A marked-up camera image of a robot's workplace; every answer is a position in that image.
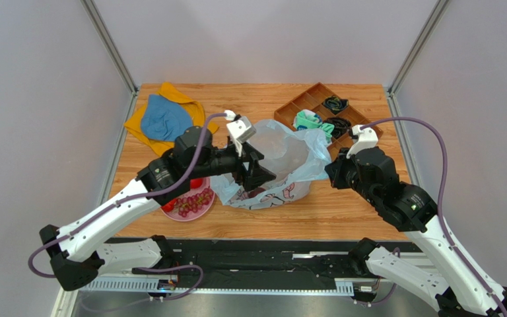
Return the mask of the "dark purple mangosteen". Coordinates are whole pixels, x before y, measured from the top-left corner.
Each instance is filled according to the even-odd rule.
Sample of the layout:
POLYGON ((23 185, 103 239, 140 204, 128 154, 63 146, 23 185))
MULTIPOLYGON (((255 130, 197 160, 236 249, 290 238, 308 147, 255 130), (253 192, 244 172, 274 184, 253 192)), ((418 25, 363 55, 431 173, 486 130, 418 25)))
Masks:
POLYGON ((264 196, 265 195, 265 192, 266 192, 266 189, 263 188, 263 187, 258 187, 252 191, 249 191, 248 192, 248 198, 255 198, 257 196, 264 196))

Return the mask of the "light blue plastic bag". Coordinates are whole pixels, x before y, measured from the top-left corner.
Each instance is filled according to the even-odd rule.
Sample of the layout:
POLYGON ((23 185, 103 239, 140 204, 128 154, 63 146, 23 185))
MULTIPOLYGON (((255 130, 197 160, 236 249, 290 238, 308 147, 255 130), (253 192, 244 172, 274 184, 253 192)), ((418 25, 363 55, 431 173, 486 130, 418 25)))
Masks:
POLYGON ((276 174, 261 187, 265 195, 248 198, 231 174, 210 177, 211 188, 223 205, 239 209, 267 209, 298 201, 307 196, 310 185, 325 180, 325 166, 331 162, 325 134, 320 129, 293 131, 275 120, 261 120, 248 140, 265 155, 260 165, 276 174))

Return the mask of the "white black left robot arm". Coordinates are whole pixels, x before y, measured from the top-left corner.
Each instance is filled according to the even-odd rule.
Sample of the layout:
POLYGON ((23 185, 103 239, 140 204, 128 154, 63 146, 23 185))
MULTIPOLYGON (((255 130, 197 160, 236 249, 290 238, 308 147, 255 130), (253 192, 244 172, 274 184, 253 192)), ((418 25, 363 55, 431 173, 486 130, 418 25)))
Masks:
POLYGON ((188 193, 192 180, 230 174, 246 190, 275 180, 276 175, 260 164, 263 154, 249 143, 238 153, 233 143, 223 149, 214 147, 212 138, 209 130, 198 126, 186 129, 172 149, 150 162, 109 201, 70 225, 40 230, 52 275, 62 289, 80 289, 107 273, 171 267, 173 251, 163 236, 127 243, 109 239, 188 193))

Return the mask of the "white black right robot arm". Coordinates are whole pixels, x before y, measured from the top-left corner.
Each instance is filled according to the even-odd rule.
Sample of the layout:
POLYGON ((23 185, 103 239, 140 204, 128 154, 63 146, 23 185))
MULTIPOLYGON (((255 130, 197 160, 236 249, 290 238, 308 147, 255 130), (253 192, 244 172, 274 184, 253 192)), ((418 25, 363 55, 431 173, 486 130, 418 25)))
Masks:
POLYGON ((349 156, 341 149, 325 167, 331 186, 352 189, 387 223, 409 238, 437 272, 399 259, 380 243, 360 240, 348 264, 360 276, 385 277, 429 304, 439 316, 500 316, 507 312, 507 287, 491 279, 460 245, 422 188, 402 182, 395 163, 378 147, 349 156))

